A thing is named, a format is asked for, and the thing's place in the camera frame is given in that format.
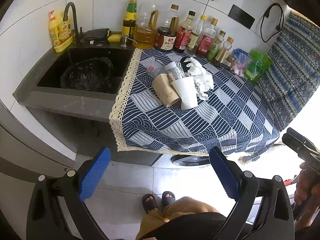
washing machine door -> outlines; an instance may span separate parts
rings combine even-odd
[[[177,154],[171,157],[171,163],[177,166],[209,165],[209,156],[192,156]]]

countertop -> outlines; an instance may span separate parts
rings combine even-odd
[[[77,47],[90,48],[96,47],[96,45],[82,43],[77,46],[75,43],[72,43],[68,48]],[[121,48],[121,46],[120,43],[115,42],[110,43],[110,45],[103,44],[99,48]],[[134,51],[132,45],[128,45],[126,49]],[[17,102],[23,106],[43,109],[58,114],[109,122],[109,114],[115,100],[108,99],[107,94],[83,90],[37,87],[43,75],[62,54],[63,52],[56,53],[51,48],[43,55],[14,92],[13,96]]]

black lid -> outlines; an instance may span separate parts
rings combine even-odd
[[[195,13],[194,11],[189,11],[189,15],[191,15],[191,16],[195,16],[195,15],[196,15],[196,13]]]

black cable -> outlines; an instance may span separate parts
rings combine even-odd
[[[278,6],[278,7],[280,8],[280,10],[281,10],[280,21],[279,21],[279,24],[276,26],[277,32],[274,33],[274,34],[272,34],[272,35],[270,36],[270,38],[265,41],[265,40],[263,39],[263,37],[262,37],[262,24],[263,24],[264,18],[265,18],[265,17],[269,17],[269,15],[270,15],[270,10],[271,10],[271,8],[272,8],[273,6]],[[263,18],[262,18],[262,21],[261,21],[261,25],[260,25],[260,35],[261,35],[261,39],[263,40],[263,42],[264,42],[264,43],[267,43],[274,35],[278,34],[280,31],[282,31],[283,24],[284,24],[284,13],[283,13],[283,10],[282,10],[281,5],[278,4],[278,3],[273,3],[273,4],[271,4],[271,5],[268,7],[268,9],[264,12]]]

cream lace border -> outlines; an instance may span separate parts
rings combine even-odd
[[[147,151],[147,152],[154,152],[154,153],[161,153],[161,154],[188,154],[188,155],[197,155],[197,156],[208,156],[207,153],[202,153],[202,152],[182,153],[182,152],[177,152],[173,150],[155,151],[155,150],[149,150],[149,149],[144,149],[140,147],[127,146],[124,139],[123,130],[122,130],[122,116],[123,116],[125,106],[127,105],[127,102],[128,102],[128,97],[132,89],[133,81],[136,77],[141,53],[142,53],[142,49],[135,49],[132,55],[127,73],[121,84],[119,93],[116,97],[116,102],[114,103],[112,107],[112,111],[109,115],[110,125],[113,130],[113,134],[115,135],[115,138],[116,138],[118,151],[138,150],[138,151]]]

